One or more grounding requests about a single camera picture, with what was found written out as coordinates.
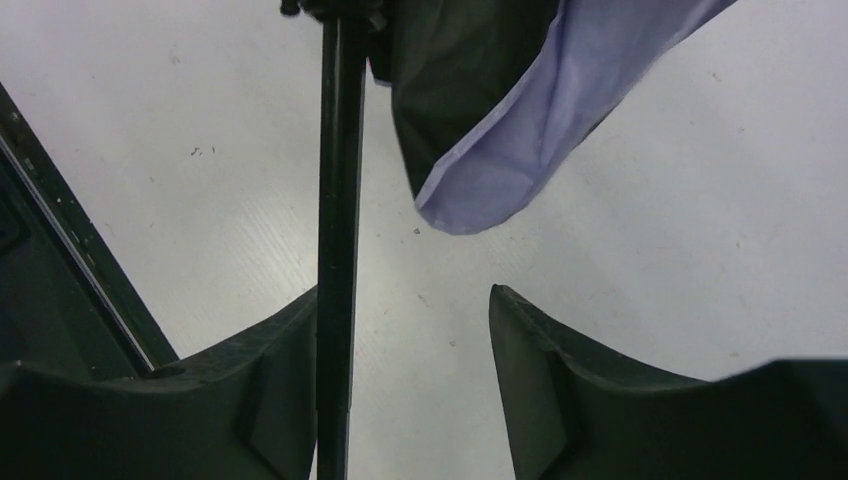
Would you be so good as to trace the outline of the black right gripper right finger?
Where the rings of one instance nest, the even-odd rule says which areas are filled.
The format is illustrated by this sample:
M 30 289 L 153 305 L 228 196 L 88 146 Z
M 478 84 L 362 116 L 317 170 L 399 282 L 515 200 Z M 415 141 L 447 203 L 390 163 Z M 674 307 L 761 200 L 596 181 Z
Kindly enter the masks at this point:
M 717 381 L 621 354 L 505 285 L 493 356 L 519 479 L 843 479 L 847 363 L 779 359 Z

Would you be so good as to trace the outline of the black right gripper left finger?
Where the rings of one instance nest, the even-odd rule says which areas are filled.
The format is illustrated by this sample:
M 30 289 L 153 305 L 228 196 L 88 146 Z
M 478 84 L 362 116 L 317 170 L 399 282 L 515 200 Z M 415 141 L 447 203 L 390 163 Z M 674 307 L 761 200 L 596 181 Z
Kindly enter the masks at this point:
M 306 479 L 315 290 L 144 378 L 1 368 L 5 479 Z

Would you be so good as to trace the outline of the lavender folding umbrella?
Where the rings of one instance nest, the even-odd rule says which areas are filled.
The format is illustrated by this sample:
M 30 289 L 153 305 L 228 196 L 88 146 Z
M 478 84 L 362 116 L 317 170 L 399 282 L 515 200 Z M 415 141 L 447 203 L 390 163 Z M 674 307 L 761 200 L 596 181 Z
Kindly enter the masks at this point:
M 317 475 L 347 475 L 364 78 L 391 91 L 416 211 L 476 234 L 522 210 L 724 1 L 284 1 L 323 27 Z

